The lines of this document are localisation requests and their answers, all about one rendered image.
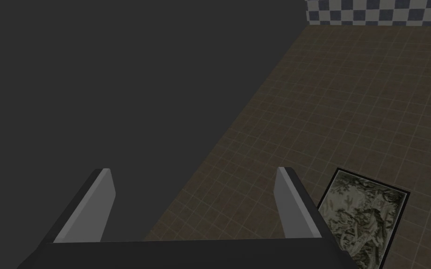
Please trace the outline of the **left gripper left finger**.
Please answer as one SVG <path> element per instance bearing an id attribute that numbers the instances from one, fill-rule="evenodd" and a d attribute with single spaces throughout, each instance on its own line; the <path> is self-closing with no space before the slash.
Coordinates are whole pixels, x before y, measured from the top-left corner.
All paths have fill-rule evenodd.
<path id="1" fill-rule="evenodd" d="M 46 234 L 46 242 L 99 242 L 115 195 L 111 170 L 93 170 Z"/>

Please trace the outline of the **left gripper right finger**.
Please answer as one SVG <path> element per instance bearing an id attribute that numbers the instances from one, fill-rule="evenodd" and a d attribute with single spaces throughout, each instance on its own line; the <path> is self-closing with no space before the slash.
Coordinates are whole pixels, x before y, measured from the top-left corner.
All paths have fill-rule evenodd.
<path id="1" fill-rule="evenodd" d="M 286 238 L 334 238 L 292 168 L 277 168 L 273 194 Z"/>

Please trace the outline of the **black framed green picture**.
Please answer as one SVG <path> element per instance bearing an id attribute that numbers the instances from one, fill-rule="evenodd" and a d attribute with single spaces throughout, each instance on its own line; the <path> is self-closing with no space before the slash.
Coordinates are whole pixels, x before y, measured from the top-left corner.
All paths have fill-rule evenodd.
<path id="1" fill-rule="evenodd" d="M 318 210 L 359 269 L 382 269 L 410 192 L 337 168 Z"/>

